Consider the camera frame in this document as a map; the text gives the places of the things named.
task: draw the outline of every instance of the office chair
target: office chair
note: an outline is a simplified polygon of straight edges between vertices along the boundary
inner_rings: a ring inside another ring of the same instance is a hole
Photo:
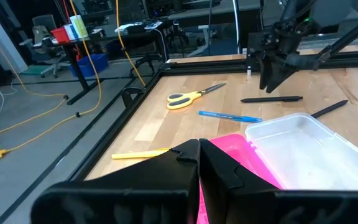
[[[139,6],[139,0],[125,0],[120,2],[119,5],[119,18],[120,24],[129,24],[132,22],[139,22],[147,18],[144,11]],[[149,67],[151,68],[153,74],[155,73],[153,67],[153,60],[162,61],[162,57],[157,54],[150,54],[147,51],[147,46],[154,43],[154,39],[152,38],[145,38],[141,41],[139,39],[124,39],[125,46],[128,49],[138,49],[141,47],[146,47],[145,55],[135,61],[136,68],[139,68],[143,63],[148,63]],[[132,68],[129,71],[129,76],[134,77],[134,69]]]
[[[43,43],[43,39],[45,37],[49,37],[50,31],[56,29],[55,19],[53,15],[47,14],[42,16],[37,16],[32,19],[33,22],[33,33],[34,33],[34,44],[41,43],[41,47],[39,49],[34,49],[33,40],[27,39],[21,42],[19,45],[24,46],[27,45],[31,54],[32,60],[36,62],[43,62],[50,64],[48,68],[41,71],[41,78],[45,77],[45,74],[51,70],[53,70],[52,75],[57,78],[56,71],[61,67],[70,66],[69,63],[63,63],[62,60],[66,56],[63,49],[61,47],[50,47],[46,46]]]

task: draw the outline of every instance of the wooden tabletop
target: wooden tabletop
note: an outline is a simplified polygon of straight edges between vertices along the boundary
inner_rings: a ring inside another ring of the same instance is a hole
[[[350,46],[345,51],[356,51]],[[313,54],[318,50],[306,50]],[[239,59],[241,55],[179,59],[177,62]],[[167,96],[187,93],[227,83],[224,87],[195,100],[179,110],[167,109]],[[243,98],[266,96],[303,96],[293,103],[241,103]],[[140,162],[141,159],[112,160],[111,154],[141,152],[174,147],[189,139],[213,139],[231,133],[244,134],[250,123],[240,123],[198,115],[199,110],[254,116],[263,120],[292,113],[314,113],[341,100],[348,104],[319,118],[328,128],[358,147],[358,68],[300,71],[292,75],[273,93],[259,89],[259,75],[244,73],[163,77],[141,104],[131,120],[89,173],[88,179],[106,175]]]

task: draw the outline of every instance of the pink bin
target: pink bin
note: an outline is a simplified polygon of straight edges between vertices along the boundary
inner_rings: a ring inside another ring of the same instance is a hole
[[[274,178],[272,173],[267,169],[265,164],[260,160],[259,156],[255,152],[255,148],[247,142],[245,137],[240,134],[229,134],[216,139],[212,139],[211,142],[222,149],[225,153],[240,162],[245,168],[260,178],[266,180],[279,189],[282,189]],[[200,186],[200,207],[198,209],[197,224],[208,224],[208,217],[206,214],[205,202],[203,197],[203,191]]]

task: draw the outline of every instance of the scissors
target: scissors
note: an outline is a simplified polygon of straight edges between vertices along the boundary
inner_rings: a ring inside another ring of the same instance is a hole
[[[167,100],[169,101],[167,108],[170,110],[175,110],[179,108],[184,108],[190,105],[193,100],[203,96],[205,93],[209,93],[214,91],[222,86],[226,85],[226,83],[217,84],[215,86],[211,86],[201,91],[194,91],[191,93],[174,93],[168,96]]]

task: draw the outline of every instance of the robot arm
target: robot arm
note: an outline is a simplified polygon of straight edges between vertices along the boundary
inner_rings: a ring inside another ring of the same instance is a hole
[[[351,8],[348,0],[289,0],[281,19],[264,32],[260,42],[250,48],[261,72],[260,89],[271,93],[288,77],[319,66],[358,38],[358,26],[316,55],[300,55],[297,48],[309,34],[343,20]]]

